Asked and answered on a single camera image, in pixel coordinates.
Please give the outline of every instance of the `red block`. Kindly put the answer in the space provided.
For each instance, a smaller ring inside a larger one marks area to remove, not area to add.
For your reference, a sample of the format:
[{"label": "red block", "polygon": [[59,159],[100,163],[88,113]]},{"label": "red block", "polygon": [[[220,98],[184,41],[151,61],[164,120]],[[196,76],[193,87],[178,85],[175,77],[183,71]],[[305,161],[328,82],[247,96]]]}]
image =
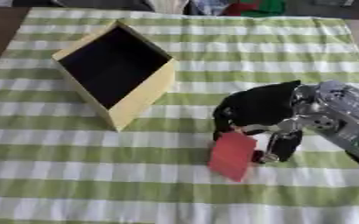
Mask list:
[{"label": "red block", "polygon": [[223,133],[209,159],[209,169],[240,182],[256,148],[257,140],[237,132]]}]

